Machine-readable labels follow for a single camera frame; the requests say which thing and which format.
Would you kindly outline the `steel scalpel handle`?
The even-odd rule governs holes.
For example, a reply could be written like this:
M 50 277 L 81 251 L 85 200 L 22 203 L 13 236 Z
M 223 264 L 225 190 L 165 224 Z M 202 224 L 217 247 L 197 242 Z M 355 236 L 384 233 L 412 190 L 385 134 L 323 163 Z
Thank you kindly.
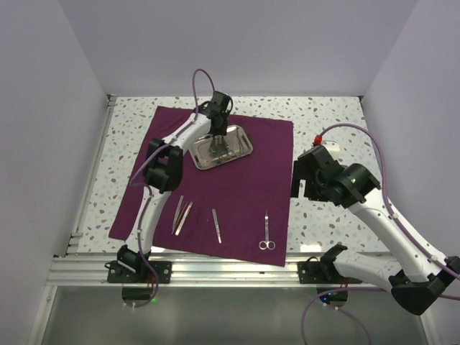
M 213 215 L 213 222 L 214 222 L 214 226 L 215 226 L 215 230 L 216 230 L 216 236 L 217 236 L 217 239 L 218 239 L 218 243 L 222 244 L 219 220 L 218 220 L 216 209 L 213 208 L 211 212 L 212 212 L 212 215 Z

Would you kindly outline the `steel instrument tray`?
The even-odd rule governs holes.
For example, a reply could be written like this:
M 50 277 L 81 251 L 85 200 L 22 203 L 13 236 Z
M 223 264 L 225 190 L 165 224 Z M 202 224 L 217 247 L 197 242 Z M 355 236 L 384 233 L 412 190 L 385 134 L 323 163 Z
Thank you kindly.
M 233 124 L 227 127 L 226 135 L 207 134 L 199 138 L 190 149 L 190 156 L 199 170 L 210 170 L 250 155 L 253 145 L 244 129 Z

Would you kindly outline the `purple cloth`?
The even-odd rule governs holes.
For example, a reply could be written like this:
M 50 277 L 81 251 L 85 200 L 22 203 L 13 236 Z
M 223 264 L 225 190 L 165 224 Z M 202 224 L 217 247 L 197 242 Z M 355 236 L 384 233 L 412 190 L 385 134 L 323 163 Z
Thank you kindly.
M 156 227 L 156 247 L 284 266 L 288 240 L 293 166 L 293 123 L 231 115 L 253 145 L 253 153 L 224 165 L 199 170 L 184 156 L 183 179 L 168 198 Z M 181 212 L 193 207 L 178 236 L 173 219 L 180 196 Z M 218 243 L 212 209 L 216 209 L 222 244 Z M 265 212 L 269 215 L 274 250 L 260 250 Z

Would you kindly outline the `steel clamp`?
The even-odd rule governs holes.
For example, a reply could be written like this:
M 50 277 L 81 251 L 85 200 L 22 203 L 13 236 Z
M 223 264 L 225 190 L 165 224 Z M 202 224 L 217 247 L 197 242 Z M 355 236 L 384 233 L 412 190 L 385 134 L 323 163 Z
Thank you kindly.
M 227 139 L 225 136 L 215 136 L 211 138 L 209 151 L 213 158 L 217 160 L 230 160 L 232 157 L 233 139 Z

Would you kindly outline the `steel forceps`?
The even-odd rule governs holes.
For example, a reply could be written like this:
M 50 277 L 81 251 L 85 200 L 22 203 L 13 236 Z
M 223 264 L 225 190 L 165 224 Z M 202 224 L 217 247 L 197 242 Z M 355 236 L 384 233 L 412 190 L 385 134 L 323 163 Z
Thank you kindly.
M 172 229 L 175 229 L 176 224 L 178 222 L 178 218 L 179 218 L 179 215 L 180 215 L 180 212 L 181 212 L 181 209 L 182 209 L 183 198 L 184 198 L 183 195 L 181 195 L 179 197 L 178 204 L 177 204 L 177 207 L 175 209 L 175 215 L 174 215 L 174 219 L 173 219 Z

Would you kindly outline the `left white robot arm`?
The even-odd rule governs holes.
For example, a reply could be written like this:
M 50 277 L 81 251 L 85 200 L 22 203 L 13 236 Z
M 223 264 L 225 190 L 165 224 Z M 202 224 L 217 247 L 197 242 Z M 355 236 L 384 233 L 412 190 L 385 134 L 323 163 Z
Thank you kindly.
M 145 280 L 150 272 L 148 256 L 162 209 L 183 178 L 183 156 L 206 134 L 225 135 L 233 101 L 215 91 L 211 100 L 196 106 L 195 111 L 173 133 L 153 139 L 149 154 L 136 175 L 142 174 L 141 186 L 147 189 L 141 202 L 137 225 L 117 252 L 116 263 L 133 282 Z

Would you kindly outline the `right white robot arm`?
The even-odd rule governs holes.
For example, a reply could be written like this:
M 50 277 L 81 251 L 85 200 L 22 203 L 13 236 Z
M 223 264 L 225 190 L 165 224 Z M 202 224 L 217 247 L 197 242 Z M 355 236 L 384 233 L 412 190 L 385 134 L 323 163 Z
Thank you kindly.
M 366 282 L 391 293 L 403 309 L 420 316 L 459 274 L 459 257 L 437 250 L 403 216 L 391 211 L 380 182 L 365 166 L 340 165 L 323 145 L 312 147 L 294 162 L 291 195 L 350 211 L 394 257 L 393 261 L 367 257 L 336 244 L 319 259 L 298 263 L 301 283 L 346 278 Z

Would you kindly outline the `steel tweezers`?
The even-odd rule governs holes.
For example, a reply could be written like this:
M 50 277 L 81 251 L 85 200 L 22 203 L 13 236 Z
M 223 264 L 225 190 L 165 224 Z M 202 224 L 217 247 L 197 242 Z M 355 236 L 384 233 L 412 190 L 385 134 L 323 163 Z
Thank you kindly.
M 180 214 L 179 219 L 178 219 L 178 225 L 174 232 L 174 235 L 178 236 L 180 234 L 183 226 L 185 225 L 186 219 L 192 207 L 193 207 L 193 202 L 191 201 L 190 203 L 187 204 L 183 212 Z

